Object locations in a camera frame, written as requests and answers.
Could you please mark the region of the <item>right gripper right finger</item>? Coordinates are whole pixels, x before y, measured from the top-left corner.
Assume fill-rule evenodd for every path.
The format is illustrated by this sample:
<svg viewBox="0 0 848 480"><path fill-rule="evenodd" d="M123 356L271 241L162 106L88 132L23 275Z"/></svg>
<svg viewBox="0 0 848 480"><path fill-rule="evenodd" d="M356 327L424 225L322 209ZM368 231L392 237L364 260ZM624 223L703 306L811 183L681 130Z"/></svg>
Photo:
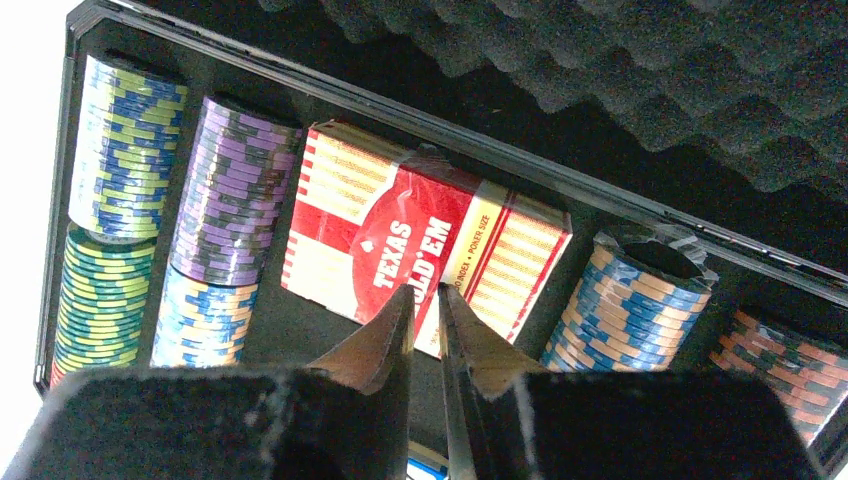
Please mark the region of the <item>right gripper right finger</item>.
<svg viewBox="0 0 848 480"><path fill-rule="evenodd" d="M506 479L512 472L504 433L519 434L497 412L513 383L547 370L474 313L458 289L438 285L449 474L452 479Z"/></svg>

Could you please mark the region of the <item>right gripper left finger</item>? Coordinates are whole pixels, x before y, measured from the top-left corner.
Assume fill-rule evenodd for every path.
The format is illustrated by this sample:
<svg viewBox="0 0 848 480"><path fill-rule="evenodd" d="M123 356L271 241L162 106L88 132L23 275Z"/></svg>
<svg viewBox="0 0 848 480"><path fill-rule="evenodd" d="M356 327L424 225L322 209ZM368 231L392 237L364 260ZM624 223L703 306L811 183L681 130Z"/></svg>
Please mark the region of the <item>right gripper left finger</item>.
<svg viewBox="0 0 848 480"><path fill-rule="evenodd" d="M321 373L313 442L344 479L403 479L409 435L415 303L398 287L376 316L311 362Z"/></svg>

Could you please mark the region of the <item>red Texas Hold'em card deck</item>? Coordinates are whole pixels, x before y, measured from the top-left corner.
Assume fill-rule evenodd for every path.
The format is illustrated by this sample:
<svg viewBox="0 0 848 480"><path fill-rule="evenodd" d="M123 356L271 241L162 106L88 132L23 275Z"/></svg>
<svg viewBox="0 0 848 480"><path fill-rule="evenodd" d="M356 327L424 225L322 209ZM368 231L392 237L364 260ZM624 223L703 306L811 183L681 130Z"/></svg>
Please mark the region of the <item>red Texas Hold'em card deck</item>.
<svg viewBox="0 0 848 480"><path fill-rule="evenodd" d="M359 323L398 286L415 347L438 356L440 284L514 341L572 238L568 212L348 123L306 138L281 284Z"/></svg>

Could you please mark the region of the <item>black poker set case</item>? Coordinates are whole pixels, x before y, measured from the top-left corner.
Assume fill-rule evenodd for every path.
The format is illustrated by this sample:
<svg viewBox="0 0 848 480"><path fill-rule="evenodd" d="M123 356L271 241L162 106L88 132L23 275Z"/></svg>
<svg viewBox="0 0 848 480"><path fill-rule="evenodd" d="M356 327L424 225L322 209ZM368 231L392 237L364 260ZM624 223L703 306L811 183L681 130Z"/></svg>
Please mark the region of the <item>black poker set case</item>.
<svg viewBox="0 0 848 480"><path fill-rule="evenodd" d="M135 364L50 383L89 55L188 87ZM204 97L302 139L240 360L153 367L164 271ZM86 1L67 19L23 479L344 479L313 442L309 364L366 323L285 289L310 128L339 121L568 212L572 238L514 341L537 361L607 227L694 234L719 279L670 366L517 379L506 479L829 479L847 399L806 444L777 395L706 363L741 307L847 352L847 7L829 1ZM409 442L448 454L441 355L415 347Z"/></svg>

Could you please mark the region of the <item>blue card deck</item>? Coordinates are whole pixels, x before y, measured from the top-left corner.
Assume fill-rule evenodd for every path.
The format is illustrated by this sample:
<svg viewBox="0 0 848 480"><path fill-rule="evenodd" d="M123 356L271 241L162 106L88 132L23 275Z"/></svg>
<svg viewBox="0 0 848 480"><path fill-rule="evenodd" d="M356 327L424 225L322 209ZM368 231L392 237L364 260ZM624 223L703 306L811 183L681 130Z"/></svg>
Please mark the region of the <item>blue card deck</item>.
<svg viewBox="0 0 848 480"><path fill-rule="evenodd" d="M448 459L419 443L408 445L407 480L447 480Z"/></svg>

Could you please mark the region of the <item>blue orange chip stack row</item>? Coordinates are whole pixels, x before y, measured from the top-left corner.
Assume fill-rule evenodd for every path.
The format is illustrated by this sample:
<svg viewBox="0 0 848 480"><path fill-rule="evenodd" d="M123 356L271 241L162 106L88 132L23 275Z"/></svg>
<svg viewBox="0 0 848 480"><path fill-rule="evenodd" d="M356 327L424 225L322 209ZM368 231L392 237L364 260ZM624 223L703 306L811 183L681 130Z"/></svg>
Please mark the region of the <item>blue orange chip stack row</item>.
<svg viewBox="0 0 848 480"><path fill-rule="evenodd" d="M682 228L598 231L540 363L571 372L667 369L719 279L706 259Z"/></svg>

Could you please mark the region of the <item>purple chip stack row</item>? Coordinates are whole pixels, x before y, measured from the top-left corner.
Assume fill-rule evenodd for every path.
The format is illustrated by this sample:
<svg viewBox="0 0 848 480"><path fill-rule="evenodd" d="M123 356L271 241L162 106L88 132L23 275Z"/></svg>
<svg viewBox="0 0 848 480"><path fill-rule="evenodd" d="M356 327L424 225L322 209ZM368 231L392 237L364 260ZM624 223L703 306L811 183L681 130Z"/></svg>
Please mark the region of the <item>purple chip stack row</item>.
<svg viewBox="0 0 848 480"><path fill-rule="evenodd" d="M153 367L237 363L302 129L232 96L204 97L164 271Z"/></svg>

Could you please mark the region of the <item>green chip stack row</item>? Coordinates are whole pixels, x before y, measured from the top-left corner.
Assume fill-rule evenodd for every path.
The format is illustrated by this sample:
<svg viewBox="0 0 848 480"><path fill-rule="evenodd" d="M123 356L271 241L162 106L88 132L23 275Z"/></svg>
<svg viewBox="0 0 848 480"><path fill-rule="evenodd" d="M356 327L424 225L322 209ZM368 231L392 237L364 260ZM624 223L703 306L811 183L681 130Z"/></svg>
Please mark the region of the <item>green chip stack row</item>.
<svg viewBox="0 0 848 480"><path fill-rule="evenodd" d="M51 385L137 360L187 96L181 77L132 57L85 59Z"/></svg>

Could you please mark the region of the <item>dark orange chip stack row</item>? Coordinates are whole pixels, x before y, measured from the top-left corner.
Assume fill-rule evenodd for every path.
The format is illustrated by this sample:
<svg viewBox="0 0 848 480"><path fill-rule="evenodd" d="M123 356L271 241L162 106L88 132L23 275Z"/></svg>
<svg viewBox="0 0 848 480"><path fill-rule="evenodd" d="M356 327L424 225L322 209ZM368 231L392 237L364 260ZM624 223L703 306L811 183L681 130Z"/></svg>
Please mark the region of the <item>dark orange chip stack row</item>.
<svg viewBox="0 0 848 480"><path fill-rule="evenodd" d="M709 360L719 369L766 383L808 445L847 399L847 352L794 331L757 307L733 314Z"/></svg>

